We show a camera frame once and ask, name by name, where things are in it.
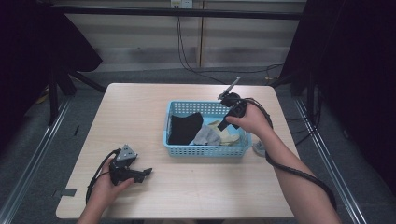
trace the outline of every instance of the blue basket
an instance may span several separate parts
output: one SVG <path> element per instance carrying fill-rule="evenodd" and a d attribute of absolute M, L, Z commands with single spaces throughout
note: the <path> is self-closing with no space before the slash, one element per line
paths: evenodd
<path fill-rule="evenodd" d="M 203 101 L 171 101 L 167 107 L 165 130 L 163 131 L 163 144 L 172 157 L 242 157 L 251 147 L 251 135 L 242 128 L 235 129 L 229 125 L 227 130 L 230 134 L 239 134 L 239 142 L 232 146 L 196 146 L 196 145 L 168 145 L 171 132 L 171 117 L 187 117 L 200 112 L 204 118 L 204 124 L 215 120 L 223 120 L 229 108 L 219 102 Z"/>

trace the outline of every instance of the electrical cable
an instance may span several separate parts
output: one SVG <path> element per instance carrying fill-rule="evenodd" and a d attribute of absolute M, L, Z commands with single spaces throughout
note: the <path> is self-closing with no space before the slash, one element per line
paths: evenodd
<path fill-rule="evenodd" d="M 271 128 L 274 129 L 273 122 L 271 121 L 270 115 L 265 111 L 264 107 L 259 102 L 257 102 L 253 98 L 245 98 L 245 99 L 240 99 L 240 100 L 245 101 L 245 102 L 249 102 L 249 103 L 257 106 L 260 109 L 260 111 L 264 114 L 264 116 L 267 119 L 267 121 L 268 121 L 269 125 L 271 126 Z M 334 208 L 334 210 L 337 210 L 337 204 L 336 204 L 336 200 L 335 200 L 334 194 L 332 193 L 332 190 L 324 182 L 322 182 L 318 178 L 316 178 L 316 177 L 314 177 L 312 175 L 309 175 L 309 174 L 307 174 L 307 173 L 305 173 L 303 171 L 300 171 L 300 170 L 291 168 L 289 166 L 285 166 L 285 165 L 282 165 L 282 164 L 279 164 L 279 163 L 275 162 L 268 155 L 267 151 L 265 151 L 265 158 L 268 161 L 268 163 L 271 164 L 272 166 L 274 166 L 275 168 L 277 168 L 279 170 L 282 170 L 282 171 L 285 171 L 285 172 L 288 172 L 290 174 L 302 177 L 302 178 L 304 178 L 304 179 L 316 184 L 317 186 L 321 187 L 325 191 L 327 196 L 329 197 L 330 203 L 332 204 L 332 207 Z"/>
<path fill-rule="evenodd" d="M 97 180 L 100 176 L 109 173 L 109 172 L 105 172 L 105 173 L 102 173 L 102 174 L 100 174 L 100 175 L 98 176 L 99 172 L 102 170 L 102 167 L 103 167 L 103 165 L 105 164 L 105 162 L 107 161 L 107 159 L 110 158 L 111 155 L 113 155 L 113 154 L 118 154 L 120 151 L 121 151 L 120 148 L 111 151 L 111 152 L 105 157 L 105 159 L 102 161 L 102 163 L 100 164 L 100 166 L 99 166 L 98 169 L 96 170 L 95 175 L 93 176 L 93 178 L 92 178 L 92 180 L 91 180 L 91 182 L 90 182 L 90 185 L 89 185 L 88 188 L 87 188 L 87 193 L 86 193 L 86 195 L 85 195 L 85 203 L 88 203 L 88 200 L 89 200 L 90 197 L 91 197 L 92 189 L 93 189 L 93 186 L 94 186 L 95 183 L 96 183 L 96 180 Z"/>
<path fill-rule="evenodd" d="M 188 60 L 187 60 L 187 56 L 186 53 L 184 51 L 184 44 L 183 44 L 183 38 L 181 35 L 181 25 L 180 25 L 180 17 L 177 17 L 177 49 L 178 49 L 178 58 L 180 60 L 181 65 L 183 66 L 184 69 L 186 69 L 189 72 L 194 73 L 195 75 L 201 76 L 201 77 L 207 77 L 210 78 L 212 80 L 215 80 L 223 85 L 226 85 L 226 83 L 224 83 L 223 81 L 216 79 L 214 77 L 210 77 L 210 76 L 206 76 L 203 75 L 203 73 L 236 73 L 236 74 L 254 74 L 254 73 L 262 73 L 265 72 L 267 74 L 267 82 L 265 85 L 269 84 L 269 70 L 275 69 L 279 66 L 282 66 L 283 63 L 276 63 L 276 64 L 271 64 L 265 67 L 265 69 L 261 69 L 261 70 L 256 70 L 256 71 L 229 71 L 229 70 L 206 70 L 206 71 L 196 71 L 193 68 L 190 67 Z"/>
<path fill-rule="evenodd" d="M 308 118 L 304 117 L 304 118 L 299 118 L 299 119 L 290 119 L 290 118 L 285 118 L 285 119 L 286 119 L 286 121 L 300 121 L 300 120 L 308 119 Z"/>
<path fill-rule="evenodd" d="M 304 133 L 304 132 L 306 132 L 306 129 L 304 129 L 304 130 L 300 130 L 300 131 L 295 131 L 295 132 L 292 132 L 291 134 L 296 134 L 296 133 Z"/>
<path fill-rule="evenodd" d="M 315 113 L 314 116 L 314 120 L 312 120 L 313 122 L 313 129 L 308 133 L 308 135 L 306 135 L 305 137 L 303 137 L 302 139 L 300 139 L 299 141 L 297 141 L 294 145 L 298 146 L 300 145 L 303 141 L 305 141 L 309 136 L 312 135 L 313 132 L 316 132 L 318 130 L 318 126 L 320 124 L 320 117 L 321 117 L 321 106 L 322 106 L 322 102 L 323 102 L 323 97 L 320 94 L 320 92 L 318 93 L 318 101 L 317 101 L 317 113 Z"/>

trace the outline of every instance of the gray floor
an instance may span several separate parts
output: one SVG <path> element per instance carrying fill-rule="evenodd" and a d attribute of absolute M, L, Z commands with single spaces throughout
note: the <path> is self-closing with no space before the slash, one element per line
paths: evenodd
<path fill-rule="evenodd" d="M 247 71 L 260 68 L 227 69 Z M 243 85 L 265 85 L 267 83 L 265 73 L 234 74 L 229 72 L 205 73 L 205 75 L 215 77 L 228 84 L 234 81 L 235 76 L 242 77 L 240 84 Z M 113 82 L 219 84 L 212 79 L 200 77 L 184 69 L 90 73 L 87 76 L 105 86 Z M 43 155 L 43 161 L 39 164 L 32 182 L 29 183 L 28 190 L 23 194 L 21 204 L 16 205 L 18 210 L 15 216 L 12 216 L 12 223 L 75 222 L 75 220 L 61 220 L 55 216 L 59 199 L 52 197 L 52 194 L 56 189 L 63 189 L 66 186 L 103 97 L 102 93 L 83 83 L 75 80 L 75 84 L 78 87 L 78 92 L 72 98 L 64 120 L 51 141 L 47 153 Z M 276 94 L 285 117 L 288 119 L 299 118 L 300 114 L 293 97 L 290 96 L 289 86 L 277 88 Z M 19 132 L 8 145 L 7 155 L 0 159 L 0 169 L 2 170 L 0 173 L 2 183 L 0 203 L 2 207 L 7 202 L 12 190 L 15 189 L 24 168 L 48 129 L 49 111 L 49 101 L 33 105 L 26 114 Z M 290 121 L 289 126 L 296 142 L 307 135 L 302 121 Z M 359 148 L 352 141 L 345 139 L 342 125 L 337 122 L 326 105 L 322 108 L 318 129 L 367 223 L 396 223 L 395 197 L 361 156 Z M 302 160 L 336 194 L 338 213 L 343 222 L 353 223 L 312 140 L 308 138 L 297 146 L 297 149 Z M 273 219 L 273 221 L 274 223 L 295 223 L 293 218 Z M 131 223 L 131 220 L 104 220 L 103 223 Z"/>

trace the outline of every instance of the wooden table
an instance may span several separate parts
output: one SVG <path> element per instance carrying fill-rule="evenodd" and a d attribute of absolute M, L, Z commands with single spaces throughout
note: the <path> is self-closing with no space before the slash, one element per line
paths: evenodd
<path fill-rule="evenodd" d="M 104 157 L 124 144 L 138 153 L 131 168 L 153 172 L 125 190 L 103 217 L 257 218 L 293 217 L 274 169 L 250 148 L 242 158 L 174 158 L 163 145 L 166 108 L 173 100 L 216 101 L 228 86 L 115 83 L 108 86 L 56 214 L 78 218 L 87 186 Z M 241 97 L 258 100 L 274 128 L 297 154 L 274 89 L 235 86 Z M 253 143 L 258 141 L 252 136 Z"/>

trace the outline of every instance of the black cloth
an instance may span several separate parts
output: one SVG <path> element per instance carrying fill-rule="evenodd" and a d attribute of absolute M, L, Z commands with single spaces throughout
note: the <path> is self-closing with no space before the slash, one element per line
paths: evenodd
<path fill-rule="evenodd" d="M 186 118 L 171 117 L 171 135 L 169 145 L 188 145 L 201 130 L 204 118 L 201 113 L 194 113 Z"/>

